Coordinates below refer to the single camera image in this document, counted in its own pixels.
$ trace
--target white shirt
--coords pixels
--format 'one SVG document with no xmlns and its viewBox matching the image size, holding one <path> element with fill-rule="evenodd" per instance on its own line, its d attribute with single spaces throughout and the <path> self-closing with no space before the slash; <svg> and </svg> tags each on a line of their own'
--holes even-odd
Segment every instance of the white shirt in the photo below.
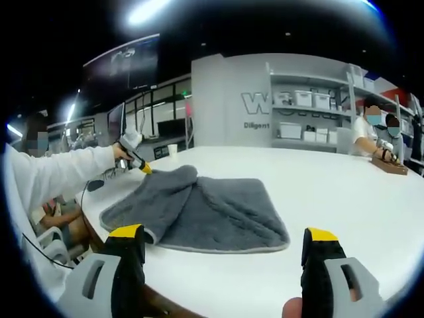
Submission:
<svg viewBox="0 0 424 318">
<path fill-rule="evenodd" d="M 363 116 L 359 116 L 354 124 L 353 124 L 353 147 L 352 147 L 352 154 L 357 156 L 365 156 L 365 157 L 371 157 L 372 154 L 369 154 L 357 147 L 355 145 L 355 142 L 360 137 L 367 138 L 369 141 L 373 142 L 375 145 L 377 145 L 377 133 L 375 128 L 368 123 L 368 121 L 365 120 Z"/>
<path fill-rule="evenodd" d="M 53 265 L 31 246 L 22 234 L 41 248 L 30 225 L 30 211 L 65 190 L 80 186 L 115 166 L 112 147 L 86 148 L 50 158 L 34 158 L 6 144 L 3 185 L 17 243 L 43 290 L 57 301 L 64 290 L 63 268 Z"/>
</svg>

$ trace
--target ceiling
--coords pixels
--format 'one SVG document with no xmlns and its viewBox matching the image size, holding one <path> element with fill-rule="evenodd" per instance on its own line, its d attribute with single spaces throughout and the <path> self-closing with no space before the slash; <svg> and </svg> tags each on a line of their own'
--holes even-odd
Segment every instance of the ceiling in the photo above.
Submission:
<svg viewBox="0 0 424 318">
<path fill-rule="evenodd" d="M 17 3 L 11 9 L 15 24 L 7 31 L 12 65 L 7 90 L 10 120 L 47 109 L 51 123 L 63 121 L 80 86 L 84 63 L 117 45 L 158 32 L 158 82 L 190 73 L 191 61 L 201 56 L 290 52 L 361 65 L 422 98 L 418 74 L 423 69 L 418 60 L 424 56 L 422 36 L 421 42 L 412 36 L 423 29 L 419 2 L 374 1 L 384 15 L 383 32 L 381 23 L 348 6 L 361 1 L 366 0 L 170 0 L 163 11 L 137 28 L 124 22 L 128 12 L 145 0 Z M 94 110 L 83 112 L 88 115 Z"/>
</svg>

